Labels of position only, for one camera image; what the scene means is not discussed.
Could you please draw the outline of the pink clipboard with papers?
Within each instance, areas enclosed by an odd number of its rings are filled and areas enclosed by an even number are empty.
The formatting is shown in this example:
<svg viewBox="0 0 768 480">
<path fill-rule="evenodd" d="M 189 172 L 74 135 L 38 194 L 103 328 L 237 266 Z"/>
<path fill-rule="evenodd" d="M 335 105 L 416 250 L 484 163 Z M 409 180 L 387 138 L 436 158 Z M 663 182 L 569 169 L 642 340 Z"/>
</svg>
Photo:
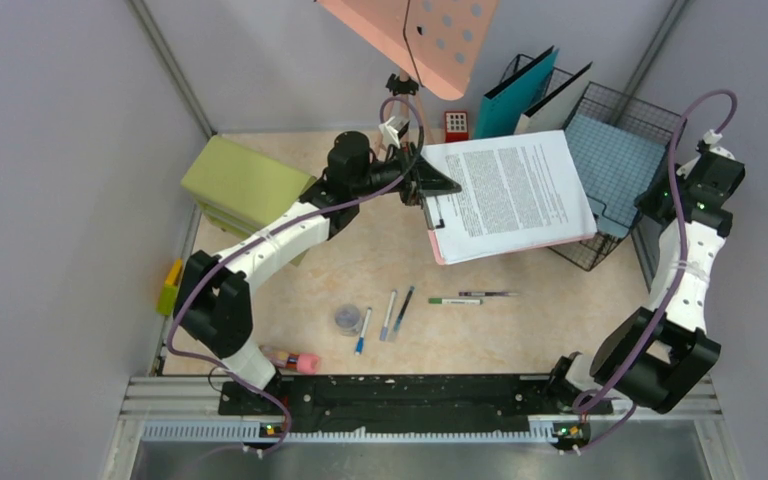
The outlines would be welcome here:
<svg viewBox="0 0 768 480">
<path fill-rule="evenodd" d="M 440 265 L 588 240 L 597 224 L 562 130 L 430 145 L 458 193 L 427 198 Z"/>
</svg>

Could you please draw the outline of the teal file folder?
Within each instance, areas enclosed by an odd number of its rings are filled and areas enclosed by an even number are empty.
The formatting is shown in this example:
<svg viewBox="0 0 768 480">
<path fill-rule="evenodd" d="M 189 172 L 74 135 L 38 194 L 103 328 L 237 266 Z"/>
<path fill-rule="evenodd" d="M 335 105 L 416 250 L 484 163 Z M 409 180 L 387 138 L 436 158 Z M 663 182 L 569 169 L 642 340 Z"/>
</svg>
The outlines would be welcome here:
<svg viewBox="0 0 768 480">
<path fill-rule="evenodd" d="M 530 57 L 517 54 L 505 68 L 500 82 L 482 98 L 474 139 L 514 133 L 519 118 L 535 101 L 555 66 L 555 46 Z"/>
</svg>

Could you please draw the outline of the grey white file folder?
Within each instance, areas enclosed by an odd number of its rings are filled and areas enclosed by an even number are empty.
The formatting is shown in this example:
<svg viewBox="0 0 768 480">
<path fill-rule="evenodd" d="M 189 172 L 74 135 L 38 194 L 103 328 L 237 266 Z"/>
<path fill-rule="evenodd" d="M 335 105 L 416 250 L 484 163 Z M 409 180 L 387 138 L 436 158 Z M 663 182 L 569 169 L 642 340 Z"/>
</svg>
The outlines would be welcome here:
<svg viewBox="0 0 768 480">
<path fill-rule="evenodd" d="M 515 134 L 560 130 L 583 97 L 592 73 L 590 62 L 570 73 L 555 67 L 538 90 L 538 97 L 519 117 Z"/>
</svg>

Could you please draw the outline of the light blue clipboard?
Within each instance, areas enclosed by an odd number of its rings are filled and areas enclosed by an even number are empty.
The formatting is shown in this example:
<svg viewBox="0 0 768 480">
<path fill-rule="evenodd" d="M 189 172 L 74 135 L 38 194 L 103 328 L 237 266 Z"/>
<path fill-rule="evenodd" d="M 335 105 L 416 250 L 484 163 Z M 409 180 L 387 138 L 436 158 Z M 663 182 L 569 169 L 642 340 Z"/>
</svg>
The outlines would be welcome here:
<svg viewBox="0 0 768 480">
<path fill-rule="evenodd" d="M 649 187 L 665 147 L 581 114 L 564 132 L 597 230 L 626 237 L 638 214 L 635 200 Z"/>
</svg>

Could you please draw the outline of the black wire mesh file rack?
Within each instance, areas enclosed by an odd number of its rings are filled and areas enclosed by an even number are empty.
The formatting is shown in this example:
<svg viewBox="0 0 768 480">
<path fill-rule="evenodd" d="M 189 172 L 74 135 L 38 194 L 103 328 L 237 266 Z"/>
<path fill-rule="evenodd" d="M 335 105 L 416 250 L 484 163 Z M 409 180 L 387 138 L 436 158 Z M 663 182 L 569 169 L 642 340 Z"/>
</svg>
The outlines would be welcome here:
<svg viewBox="0 0 768 480">
<path fill-rule="evenodd" d="M 571 73 L 558 48 L 516 55 L 480 103 L 474 135 L 564 131 L 597 232 L 554 252 L 590 271 L 612 253 L 642 215 L 635 201 L 663 172 L 676 113 L 591 81 L 592 66 Z"/>
</svg>

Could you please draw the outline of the green metal drawer box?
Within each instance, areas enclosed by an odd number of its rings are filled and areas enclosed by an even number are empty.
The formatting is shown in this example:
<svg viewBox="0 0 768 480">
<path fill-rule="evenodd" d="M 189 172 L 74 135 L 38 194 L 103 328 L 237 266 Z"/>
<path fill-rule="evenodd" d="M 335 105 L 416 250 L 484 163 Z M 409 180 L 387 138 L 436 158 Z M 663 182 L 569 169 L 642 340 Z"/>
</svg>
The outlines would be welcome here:
<svg viewBox="0 0 768 480">
<path fill-rule="evenodd" d="M 181 180 L 201 213 L 195 250 L 214 254 L 281 217 L 315 177 L 221 136 Z"/>
</svg>

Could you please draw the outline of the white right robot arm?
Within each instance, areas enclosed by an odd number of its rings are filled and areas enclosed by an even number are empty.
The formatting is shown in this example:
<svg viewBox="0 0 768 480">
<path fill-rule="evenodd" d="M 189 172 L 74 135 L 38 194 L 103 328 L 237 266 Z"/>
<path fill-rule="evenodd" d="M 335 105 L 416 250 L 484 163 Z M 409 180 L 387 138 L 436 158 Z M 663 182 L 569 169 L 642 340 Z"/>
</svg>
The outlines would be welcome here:
<svg viewBox="0 0 768 480">
<path fill-rule="evenodd" d="M 595 355 L 571 354 L 557 362 L 546 385 L 554 409 L 572 412 L 608 383 L 660 308 L 663 316 L 610 396 L 667 413 L 718 361 L 721 346 L 706 329 L 706 294 L 716 256 L 733 225 L 724 204 L 746 170 L 721 146 L 701 144 L 697 151 L 696 158 L 675 171 L 681 214 L 667 175 L 636 200 L 640 213 L 662 228 L 648 302 L 609 335 Z"/>
</svg>

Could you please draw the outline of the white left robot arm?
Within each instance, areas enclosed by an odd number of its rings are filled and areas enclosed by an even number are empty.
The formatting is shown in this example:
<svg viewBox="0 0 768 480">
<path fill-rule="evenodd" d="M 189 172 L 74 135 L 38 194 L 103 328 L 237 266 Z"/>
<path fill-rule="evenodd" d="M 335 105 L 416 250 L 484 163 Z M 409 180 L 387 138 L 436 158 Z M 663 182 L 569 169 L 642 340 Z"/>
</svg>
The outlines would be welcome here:
<svg viewBox="0 0 768 480">
<path fill-rule="evenodd" d="M 252 297 L 291 260 L 344 230 L 361 203 L 387 193 L 406 206 L 462 187 L 422 156 L 423 143 L 388 147 L 383 159 L 357 131 L 338 135 L 322 175 L 269 226 L 223 253 L 193 253 L 186 261 L 170 328 L 183 328 L 209 350 L 206 361 L 243 385 L 257 413 L 279 404 L 276 367 L 252 338 Z"/>
</svg>

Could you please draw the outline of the red white small box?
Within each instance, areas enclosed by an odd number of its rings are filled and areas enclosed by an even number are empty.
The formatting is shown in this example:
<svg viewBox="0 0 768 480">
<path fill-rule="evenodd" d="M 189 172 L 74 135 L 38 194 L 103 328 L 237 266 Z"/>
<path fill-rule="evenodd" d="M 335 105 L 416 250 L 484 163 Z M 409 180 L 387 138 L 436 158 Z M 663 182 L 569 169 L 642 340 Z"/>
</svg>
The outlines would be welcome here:
<svg viewBox="0 0 768 480">
<path fill-rule="evenodd" d="M 444 142 L 455 143 L 470 138 L 468 113 L 447 110 L 444 112 Z"/>
</svg>

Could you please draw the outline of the dark purple pen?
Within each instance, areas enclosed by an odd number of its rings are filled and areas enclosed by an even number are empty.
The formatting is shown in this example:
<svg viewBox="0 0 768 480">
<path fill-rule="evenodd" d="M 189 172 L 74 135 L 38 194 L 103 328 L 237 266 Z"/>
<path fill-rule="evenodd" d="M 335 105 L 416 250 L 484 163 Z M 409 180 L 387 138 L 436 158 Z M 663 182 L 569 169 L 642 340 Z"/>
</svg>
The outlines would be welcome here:
<svg viewBox="0 0 768 480">
<path fill-rule="evenodd" d="M 488 298 L 488 297 L 516 297 L 519 293 L 511 291 L 460 291 L 459 297 Z"/>
</svg>

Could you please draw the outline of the green white marker pen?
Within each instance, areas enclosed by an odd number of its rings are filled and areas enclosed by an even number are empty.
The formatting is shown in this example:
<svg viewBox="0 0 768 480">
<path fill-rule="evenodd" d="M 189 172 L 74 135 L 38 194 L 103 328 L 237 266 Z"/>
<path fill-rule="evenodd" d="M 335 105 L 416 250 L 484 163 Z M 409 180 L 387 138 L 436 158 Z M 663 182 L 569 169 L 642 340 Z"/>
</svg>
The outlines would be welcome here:
<svg viewBox="0 0 768 480">
<path fill-rule="evenodd" d="M 431 297 L 428 298 L 428 303 L 431 305 L 482 305 L 484 303 L 481 298 L 443 298 L 443 297 Z"/>
</svg>

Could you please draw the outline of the pink perforated board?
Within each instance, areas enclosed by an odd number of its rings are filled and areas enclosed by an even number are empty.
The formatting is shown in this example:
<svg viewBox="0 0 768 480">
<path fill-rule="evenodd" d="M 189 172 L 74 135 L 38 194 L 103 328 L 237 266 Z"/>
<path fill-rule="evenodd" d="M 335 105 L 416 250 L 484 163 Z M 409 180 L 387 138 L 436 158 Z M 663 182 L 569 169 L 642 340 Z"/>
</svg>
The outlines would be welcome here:
<svg viewBox="0 0 768 480">
<path fill-rule="evenodd" d="M 320 5 L 445 101 L 462 98 L 499 6 L 493 0 L 335 0 Z"/>
</svg>

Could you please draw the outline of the clear jar of paperclips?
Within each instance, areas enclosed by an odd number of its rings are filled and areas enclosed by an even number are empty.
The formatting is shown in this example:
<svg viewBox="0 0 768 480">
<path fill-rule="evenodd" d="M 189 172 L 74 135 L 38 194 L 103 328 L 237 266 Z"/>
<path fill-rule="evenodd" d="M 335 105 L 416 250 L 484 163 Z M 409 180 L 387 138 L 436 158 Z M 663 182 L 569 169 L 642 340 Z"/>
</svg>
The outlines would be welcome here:
<svg viewBox="0 0 768 480">
<path fill-rule="evenodd" d="M 357 336 L 362 327 L 361 312 L 353 304 L 343 304 L 336 309 L 334 322 L 341 335 Z"/>
</svg>

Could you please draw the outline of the pink capped tube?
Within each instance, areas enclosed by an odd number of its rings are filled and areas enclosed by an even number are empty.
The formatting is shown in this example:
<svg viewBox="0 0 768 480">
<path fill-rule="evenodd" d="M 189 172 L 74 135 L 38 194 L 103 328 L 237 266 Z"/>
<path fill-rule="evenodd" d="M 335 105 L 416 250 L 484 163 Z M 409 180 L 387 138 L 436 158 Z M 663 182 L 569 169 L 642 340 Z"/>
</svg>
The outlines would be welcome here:
<svg viewBox="0 0 768 480">
<path fill-rule="evenodd" d="M 315 375 L 319 371 L 320 357 L 312 353 L 294 353 L 271 346 L 261 346 L 261 353 L 278 369 Z"/>
</svg>

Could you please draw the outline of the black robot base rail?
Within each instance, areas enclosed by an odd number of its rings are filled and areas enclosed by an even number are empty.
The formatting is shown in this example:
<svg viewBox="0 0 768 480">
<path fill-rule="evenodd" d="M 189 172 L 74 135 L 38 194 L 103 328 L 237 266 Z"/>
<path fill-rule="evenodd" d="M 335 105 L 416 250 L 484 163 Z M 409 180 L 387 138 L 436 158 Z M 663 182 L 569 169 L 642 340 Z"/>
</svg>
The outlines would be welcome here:
<svg viewBox="0 0 768 480">
<path fill-rule="evenodd" d="M 225 382 L 218 413 L 288 411 L 294 433 L 525 432 L 533 415 L 571 413 L 579 392 L 554 374 L 279 375 L 265 395 Z"/>
</svg>

